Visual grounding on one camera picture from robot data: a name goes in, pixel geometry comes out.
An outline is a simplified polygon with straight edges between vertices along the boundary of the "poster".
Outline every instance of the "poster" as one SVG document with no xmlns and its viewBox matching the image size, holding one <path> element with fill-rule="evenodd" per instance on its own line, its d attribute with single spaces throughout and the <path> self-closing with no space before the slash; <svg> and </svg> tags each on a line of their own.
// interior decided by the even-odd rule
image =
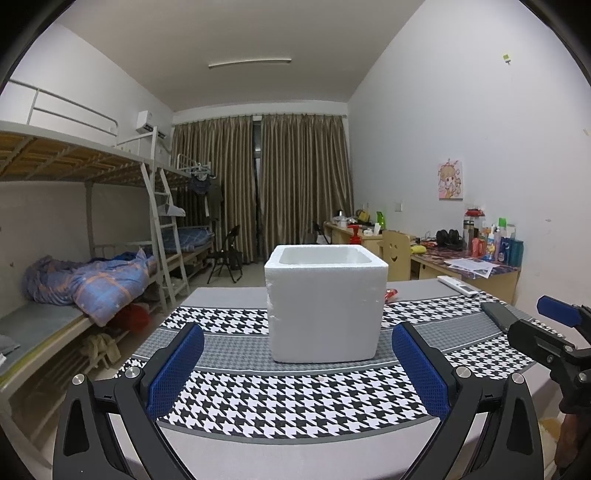
<svg viewBox="0 0 591 480">
<path fill-rule="evenodd" d="M 464 198 L 464 184 L 462 182 L 462 162 L 448 160 L 438 165 L 439 199 L 461 200 Z"/>
</svg>

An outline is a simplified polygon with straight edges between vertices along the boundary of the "blue plaid blanket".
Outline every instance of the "blue plaid blanket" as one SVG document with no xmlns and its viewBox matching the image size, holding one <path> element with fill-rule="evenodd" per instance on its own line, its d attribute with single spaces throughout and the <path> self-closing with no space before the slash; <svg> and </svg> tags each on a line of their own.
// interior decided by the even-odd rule
<svg viewBox="0 0 591 480">
<path fill-rule="evenodd" d="M 27 268 L 23 287 L 31 300 L 53 305 L 75 303 L 97 325 L 104 326 L 144 292 L 150 279 L 149 265 L 143 250 L 131 261 L 79 263 L 47 256 Z"/>
<path fill-rule="evenodd" d="M 181 245 L 181 251 L 194 252 L 199 247 L 208 243 L 213 237 L 213 233 L 207 226 L 184 226 L 178 229 L 178 240 Z M 167 228 L 162 231 L 164 240 L 164 249 L 167 253 L 175 253 L 173 229 Z"/>
</svg>

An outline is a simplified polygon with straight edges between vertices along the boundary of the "blue gripper pad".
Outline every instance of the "blue gripper pad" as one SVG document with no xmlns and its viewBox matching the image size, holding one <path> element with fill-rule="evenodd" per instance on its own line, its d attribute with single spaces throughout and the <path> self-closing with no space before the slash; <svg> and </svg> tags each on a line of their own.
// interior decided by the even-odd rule
<svg viewBox="0 0 591 480">
<path fill-rule="evenodd" d="M 148 387 L 146 413 L 151 420 L 156 420 L 172 410 L 180 391 L 203 353 L 203 347 L 203 331 L 199 325 L 194 324 Z"/>
<path fill-rule="evenodd" d="M 392 330 L 392 350 L 429 415 L 443 420 L 451 410 L 447 384 L 403 323 Z"/>
<path fill-rule="evenodd" d="M 538 300 L 538 313 L 567 327 L 576 327 L 581 324 L 581 315 L 577 307 L 546 295 Z"/>
</svg>

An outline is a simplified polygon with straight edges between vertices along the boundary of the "red package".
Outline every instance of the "red package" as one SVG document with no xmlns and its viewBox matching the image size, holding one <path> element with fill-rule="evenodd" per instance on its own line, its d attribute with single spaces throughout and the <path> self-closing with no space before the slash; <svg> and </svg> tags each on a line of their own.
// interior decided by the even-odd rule
<svg viewBox="0 0 591 480">
<path fill-rule="evenodd" d="M 394 299 L 394 297 L 397 295 L 398 290 L 396 290 L 395 288 L 389 288 L 388 290 L 386 290 L 386 295 L 384 297 L 384 303 L 388 303 L 389 301 L 392 301 Z"/>
</svg>

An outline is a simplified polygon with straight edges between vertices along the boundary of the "ceiling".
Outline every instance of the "ceiling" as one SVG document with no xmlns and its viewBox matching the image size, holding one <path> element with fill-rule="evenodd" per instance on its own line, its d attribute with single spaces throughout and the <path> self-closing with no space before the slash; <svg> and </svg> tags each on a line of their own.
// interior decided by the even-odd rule
<svg viewBox="0 0 591 480">
<path fill-rule="evenodd" d="M 347 102 L 423 0 L 77 0 L 59 22 L 172 110 Z M 292 63 L 222 61 L 291 57 Z"/>
</svg>

